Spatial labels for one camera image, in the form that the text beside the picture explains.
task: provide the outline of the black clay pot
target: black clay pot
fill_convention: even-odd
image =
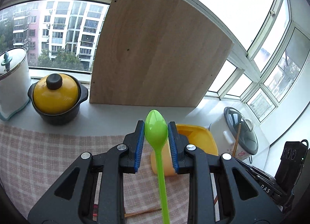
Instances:
[[[50,114],[46,114],[41,112],[35,105],[34,103],[34,99],[33,99],[33,93],[34,93],[34,88],[36,86],[36,83],[32,84],[28,90],[28,96],[32,102],[32,105],[35,109],[35,111],[42,117],[42,119],[45,122],[48,122],[49,124],[52,125],[64,125],[70,121],[72,121],[76,115],[78,114],[79,110],[80,110],[80,104],[84,101],[87,100],[88,98],[88,89],[86,87],[84,87],[76,78],[74,78],[73,76],[67,74],[68,76],[70,76],[77,84],[78,87],[78,100],[76,102],[76,104],[69,110],[67,110],[64,113],[61,114],[57,114],[57,115],[50,115]]]

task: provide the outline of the canister lid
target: canister lid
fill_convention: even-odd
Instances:
[[[26,49],[16,47],[7,50],[0,55],[0,79],[6,77],[26,59]]]

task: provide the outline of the white canister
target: white canister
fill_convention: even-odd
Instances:
[[[237,137],[238,126],[241,123],[239,141],[236,150],[236,158],[244,160],[258,151],[258,142],[253,131],[253,122],[244,118],[243,115],[232,107],[226,107],[213,123],[209,130],[216,142],[219,155],[223,153],[232,154]]]
[[[0,55],[0,119],[7,121],[23,109],[31,85],[25,48],[12,48]]]

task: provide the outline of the black lid knob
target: black lid knob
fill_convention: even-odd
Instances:
[[[46,86],[50,90],[56,90],[62,85],[62,77],[60,74],[50,74],[46,78]]]

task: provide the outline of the wooden chopstick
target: wooden chopstick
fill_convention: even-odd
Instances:
[[[232,156],[233,157],[235,157],[235,155],[236,155],[238,141],[239,141],[239,136],[240,136],[240,131],[241,131],[241,123],[239,123],[239,126],[238,126],[237,138],[236,138],[235,145],[234,145],[233,151],[232,151],[232,153],[233,153]]]
[[[144,211],[139,211],[139,212],[135,212],[135,213],[125,214],[125,218],[137,216],[137,215],[140,215],[140,214],[153,213],[153,212],[156,212],[156,211],[160,211],[161,209],[162,208],[152,208],[152,209],[148,209],[148,210],[144,210]]]

